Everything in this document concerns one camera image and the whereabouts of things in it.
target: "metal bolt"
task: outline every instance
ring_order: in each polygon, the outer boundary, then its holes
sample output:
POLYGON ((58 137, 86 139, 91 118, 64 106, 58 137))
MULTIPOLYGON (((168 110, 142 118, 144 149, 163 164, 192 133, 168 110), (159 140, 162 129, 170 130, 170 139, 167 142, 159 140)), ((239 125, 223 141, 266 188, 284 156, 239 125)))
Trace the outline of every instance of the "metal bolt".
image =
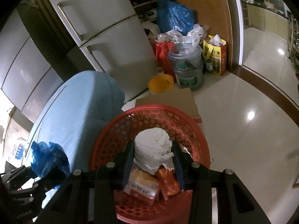
POLYGON ((234 171, 231 168, 227 168, 225 170, 225 173, 228 174, 228 175, 232 175, 234 173, 234 171))
POLYGON ((110 162, 108 162, 107 164, 106 164, 106 167, 114 167, 115 166, 115 163, 114 162, 112 162, 112 161, 110 161, 110 162))
POLYGON ((82 171, 80 169, 76 169, 74 172, 73 172, 73 175, 75 176, 78 176, 82 173, 82 171))
POLYGON ((198 168, 198 167, 200 167, 200 163, 194 161, 194 162, 192 162, 191 166, 192 166, 192 167, 195 167, 195 168, 198 168))

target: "crumpled blue plastic bag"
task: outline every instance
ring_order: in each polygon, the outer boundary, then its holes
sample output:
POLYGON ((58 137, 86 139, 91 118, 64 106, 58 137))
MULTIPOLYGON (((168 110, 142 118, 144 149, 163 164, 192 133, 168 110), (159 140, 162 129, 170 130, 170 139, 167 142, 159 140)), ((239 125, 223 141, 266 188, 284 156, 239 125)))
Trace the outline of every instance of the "crumpled blue plastic bag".
POLYGON ((175 29, 186 35, 193 29, 193 11, 179 3, 158 0, 157 16, 158 26, 163 33, 175 29))
POLYGON ((31 145, 33 160, 31 169, 40 178, 45 177, 51 170, 58 168, 65 174, 65 177, 70 175, 70 164, 63 148, 53 142, 47 145, 41 141, 35 141, 31 145))

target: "bucket label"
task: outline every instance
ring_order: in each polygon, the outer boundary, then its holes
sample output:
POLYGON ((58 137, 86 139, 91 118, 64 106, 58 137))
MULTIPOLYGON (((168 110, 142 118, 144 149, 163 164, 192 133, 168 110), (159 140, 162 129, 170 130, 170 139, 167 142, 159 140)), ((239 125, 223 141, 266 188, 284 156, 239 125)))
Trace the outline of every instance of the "bucket label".
POLYGON ((197 77, 179 77, 176 75, 176 80, 178 84, 183 87, 196 87, 198 86, 197 77))

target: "red shopping bag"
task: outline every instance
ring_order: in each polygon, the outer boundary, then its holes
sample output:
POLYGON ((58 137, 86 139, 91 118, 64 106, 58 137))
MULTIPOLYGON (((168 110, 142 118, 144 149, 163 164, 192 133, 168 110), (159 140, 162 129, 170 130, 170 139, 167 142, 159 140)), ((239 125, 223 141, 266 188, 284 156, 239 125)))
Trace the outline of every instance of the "red shopping bag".
POLYGON ((171 62, 168 59, 168 52, 172 47, 174 47, 174 43, 151 43, 151 45, 155 52, 157 67, 161 67, 164 73, 171 75, 173 77, 174 82, 176 82, 176 77, 173 72, 171 62))

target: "red basket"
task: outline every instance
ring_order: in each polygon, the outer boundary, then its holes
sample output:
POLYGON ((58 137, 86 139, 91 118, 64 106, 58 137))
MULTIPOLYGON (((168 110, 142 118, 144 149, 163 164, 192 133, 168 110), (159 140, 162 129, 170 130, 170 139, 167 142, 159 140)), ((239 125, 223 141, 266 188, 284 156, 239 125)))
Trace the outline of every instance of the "red basket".
MULTIPOLYGON (((134 140, 145 129, 164 129, 171 140, 187 147, 194 161, 210 168, 207 141, 199 126, 184 112, 168 105, 141 105, 115 117, 102 130, 95 141, 90 157, 90 170, 97 170, 113 161, 122 152, 128 140, 134 140)), ((115 191, 118 219, 127 223, 187 223, 192 191, 183 191, 166 203, 163 198, 152 206, 123 191, 115 191)))

